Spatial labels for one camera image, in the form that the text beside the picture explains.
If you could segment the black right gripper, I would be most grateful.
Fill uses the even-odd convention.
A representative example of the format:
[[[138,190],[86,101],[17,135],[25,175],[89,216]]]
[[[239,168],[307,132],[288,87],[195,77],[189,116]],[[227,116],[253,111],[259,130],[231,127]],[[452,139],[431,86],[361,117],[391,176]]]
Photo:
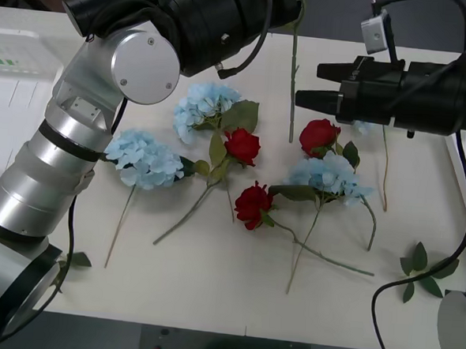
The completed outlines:
[[[387,126],[393,116],[388,104],[400,93],[404,69],[404,60],[377,62],[370,56],[353,63],[320,63],[317,77],[340,82],[340,92],[299,90],[295,104],[336,110],[336,121],[346,125],[357,121]]]

